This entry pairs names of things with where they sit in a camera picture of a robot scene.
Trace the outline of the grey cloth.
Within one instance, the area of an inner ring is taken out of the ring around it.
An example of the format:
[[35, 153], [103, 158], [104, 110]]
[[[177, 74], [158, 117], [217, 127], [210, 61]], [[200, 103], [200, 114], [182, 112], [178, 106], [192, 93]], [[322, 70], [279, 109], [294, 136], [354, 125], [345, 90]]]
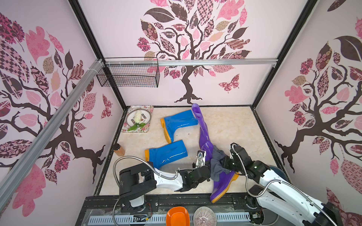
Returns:
[[227, 157], [223, 150], [220, 150], [216, 145], [213, 147], [212, 159], [210, 160], [211, 179], [215, 182], [220, 180], [220, 174], [229, 174], [231, 171], [224, 168], [221, 160]]

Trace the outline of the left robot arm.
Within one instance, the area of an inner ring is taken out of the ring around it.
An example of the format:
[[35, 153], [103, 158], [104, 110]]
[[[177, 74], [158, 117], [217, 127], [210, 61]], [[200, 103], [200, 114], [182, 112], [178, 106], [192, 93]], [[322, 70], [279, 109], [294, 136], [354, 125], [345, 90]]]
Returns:
[[121, 203], [136, 208], [145, 205], [145, 194], [160, 188], [174, 192], [187, 192], [211, 178], [207, 166], [177, 171], [176, 175], [151, 168], [151, 162], [141, 163], [116, 174]]

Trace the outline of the purple boot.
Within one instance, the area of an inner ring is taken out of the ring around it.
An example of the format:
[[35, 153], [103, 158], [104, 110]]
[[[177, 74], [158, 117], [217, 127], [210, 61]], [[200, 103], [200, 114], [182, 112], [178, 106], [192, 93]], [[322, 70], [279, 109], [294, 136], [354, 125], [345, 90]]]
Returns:
[[231, 171], [228, 174], [226, 172], [222, 172], [219, 175], [219, 181], [214, 181], [214, 189], [210, 196], [211, 203], [216, 203], [220, 200], [229, 190], [231, 183], [236, 181], [238, 177], [239, 175], [234, 171]]
[[200, 106], [198, 104], [193, 104], [191, 106], [191, 110], [193, 112], [193, 115], [197, 119], [200, 127], [199, 146], [201, 150], [205, 152], [205, 161], [209, 162], [213, 158], [214, 145], [210, 140], [207, 124], [204, 120]]

